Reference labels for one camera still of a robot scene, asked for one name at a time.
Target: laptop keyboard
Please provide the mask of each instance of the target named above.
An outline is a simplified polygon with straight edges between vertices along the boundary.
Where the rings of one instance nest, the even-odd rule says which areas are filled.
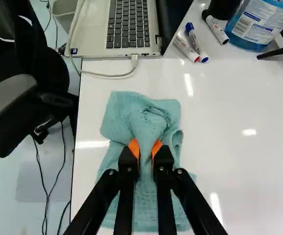
[[[107,48],[150,47],[147,0],[110,0]]]

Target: white marker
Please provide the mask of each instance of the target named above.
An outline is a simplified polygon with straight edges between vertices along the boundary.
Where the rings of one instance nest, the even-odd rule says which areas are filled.
[[[215,22],[214,18],[208,13],[207,9],[203,10],[201,16],[202,19],[209,25],[210,29],[221,45],[225,45],[230,41],[228,35],[226,35],[223,29]]]
[[[199,55],[197,54],[197,52],[194,51],[181,37],[176,35],[173,42],[178,47],[178,49],[180,49],[182,53],[184,53],[189,58],[190,61],[196,63],[199,60]]]
[[[191,42],[194,50],[199,54],[200,56],[200,62],[205,63],[209,60],[208,55],[203,51],[201,48],[201,43],[199,38],[197,37],[194,26],[192,25],[191,22],[187,23],[186,26],[186,34],[189,36],[189,41]]]

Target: white cable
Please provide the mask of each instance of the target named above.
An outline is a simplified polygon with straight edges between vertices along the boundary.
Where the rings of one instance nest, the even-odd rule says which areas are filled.
[[[129,72],[126,72],[126,73],[123,73],[123,74],[103,74],[103,73],[98,73],[98,72],[79,70],[76,67],[75,62],[73,60],[73,57],[71,55],[71,41],[72,41],[72,37],[73,37],[73,34],[74,34],[74,30],[75,30],[77,22],[78,22],[79,14],[80,14],[82,7],[84,5],[84,2],[85,2],[85,0],[81,0],[81,1],[82,2],[80,4],[80,7],[76,8],[75,16],[74,16],[75,23],[71,25],[70,36],[69,36],[69,39],[68,39],[68,42],[67,42],[69,58],[72,62],[73,67],[75,68],[76,72],[78,73],[79,76],[83,72],[83,73],[88,73],[88,74],[94,75],[94,76],[96,76],[96,78],[107,79],[107,80],[121,80],[121,79],[129,78],[128,75],[132,74],[135,71],[135,69],[138,65],[138,55],[137,54],[132,55],[132,58],[131,58],[132,69]]]

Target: white desk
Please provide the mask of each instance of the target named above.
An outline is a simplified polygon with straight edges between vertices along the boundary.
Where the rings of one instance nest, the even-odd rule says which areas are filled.
[[[107,151],[99,128],[110,92],[136,91],[180,101],[181,166],[197,175],[217,215],[220,207],[228,234],[283,234],[283,60],[258,61],[256,53],[221,47],[200,19],[203,7],[194,3],[182,26],[196,25],[209,63],[193,64],[172,46],[166,58],[140,59],[127,80],[82,75],[71,218],[91,192]],[[119,73],[130,69],[130,62],[84,60],[83,69]]]

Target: towel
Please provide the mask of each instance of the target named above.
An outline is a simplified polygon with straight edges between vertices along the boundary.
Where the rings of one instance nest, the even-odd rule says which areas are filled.
[[[110,139],[108,151],[98,170],[97,180],[106,169],[118,170],[118,158],[125,145],[133,138],[140,147],[140,177],[135,187],[134,222],[135,232],[158,231],[157,190],[151,170],[150,153],[159,139],[170,147],[174,168],[179,167],[183,132],[178,129],[181,105],[175,99],[153,100],[134,92],[112,92],[100,128],[101,134]],[[113,229],[118,207],[118,195],[112,201],[102,223]],[[176,228],[190,228],[178,198],[172,192]]]

